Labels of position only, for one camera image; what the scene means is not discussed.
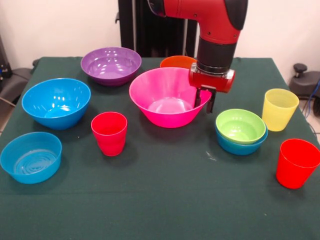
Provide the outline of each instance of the plastic bowl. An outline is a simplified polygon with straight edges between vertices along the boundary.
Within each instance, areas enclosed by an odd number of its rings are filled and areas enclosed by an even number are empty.
[[[56,78],[30,88],[22,98],[22,107],[36,122],[65,130],[82,118],[90,98],[91,91],[82,81]]]
[[[133,80],[142,59],[125,47],[105,47],[89,52],[81,60],[82,70],[98,84],[117,87]]]
[[[216,125],[215,125],[215,132],[216,132],[218,143],[221,148],[223,148],[228,153],[231,153],[234,155],[241,155],[241,156],[253,154],[255,151],[257,151],[260,148],[262,143],[268,137],[268,129],[266,128],[262,138],[260,138],[258,141],[256,141],[253,144],[245,145],[245,144],[238,144],[238,143],[232,142],[229,139],[222,136],[221,133],[218,131]]]
[[[238,144],[253,144],[266,133],[266,124],[255,113],[244,109],[221,112],[215,120],[222,136]]]
[[[37,184],[56,173],[61,153],[62,144],[55,135],[31,132],[5,146],[0,155],[0,164],[19,183]]]
[[[180,67],[144,72],[131,83],[129,95],[153,124],[163,128],[189,124],[211,97],[202,90],[201,104],[194,108],[196,88],[189,85],[189,70]]]
[[[170,56],[165,58],[161,63],[160,67],[177,67],[177,68],[184,68],[184,69],[190,69],[191,65],[193,63],[196,63],[197,60],[190,57],[190,56]]]

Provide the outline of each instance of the cup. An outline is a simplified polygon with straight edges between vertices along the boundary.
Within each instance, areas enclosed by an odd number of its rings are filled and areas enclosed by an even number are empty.
[[[280,147],[276,179],[288,189],[301,188],[320,165],[320,151],[308,141],[292,138]]]
[[[165,58],[160,63],[160,68],[176,67],[176,68],[190,69],[191,65],[196,62],[197,60],[190,56],[183,56],[183,55],[170,56]]]
[[[91,129],[104,155],[119,155],[125,146],[128,120],[118,112],[103,112],[91,121]]]
[[[268,90],[264,95],[262,120],[269,131],[279,132],[286,128],[299,105],[299,98],[281,88]]]

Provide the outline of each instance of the dark green tablecloth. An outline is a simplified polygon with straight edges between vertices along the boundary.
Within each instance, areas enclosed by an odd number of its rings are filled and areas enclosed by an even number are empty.
[[[42,58],[25,91],[51,78],[75,78],[92,91],[79,124],[54,131],[34,122],[19,102],[0,137],[0,150],[19,135],[46,131],[63,143],[62,162],[49,180],[17,183],[0,169],[0,240],[318,240],[320,172],[289,190],[275,179],[279,147],[288,138],[318,144],[300,110],[282,132],[270,132],[250,156],[226,153],[214,120],[230,108],[261,115],[264,93],[287,88],[272,59],[235,59],[228,94],[177,129],[150,123],[131,102],[129,83],[116,88],[91,81],[80,57]],[[140,72],[160,58],[143,59]],[[128,118],[123,153],[102,155],[91,133],[98,113]]]

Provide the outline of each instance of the yellow cup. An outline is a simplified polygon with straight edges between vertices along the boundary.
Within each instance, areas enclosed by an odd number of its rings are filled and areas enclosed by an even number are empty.
[[[268,130],[279,132],[286,128],[299,105],[299,98],[281,88],[268,90],[264,95],[262,120]]]

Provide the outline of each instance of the purple bowl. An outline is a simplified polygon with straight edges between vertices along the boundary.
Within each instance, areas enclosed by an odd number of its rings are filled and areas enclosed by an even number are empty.
[[[133,80],[141,62],[140,55],[129,48],[105,47],[85,55],[81,68],[98,84],[116,87]]]

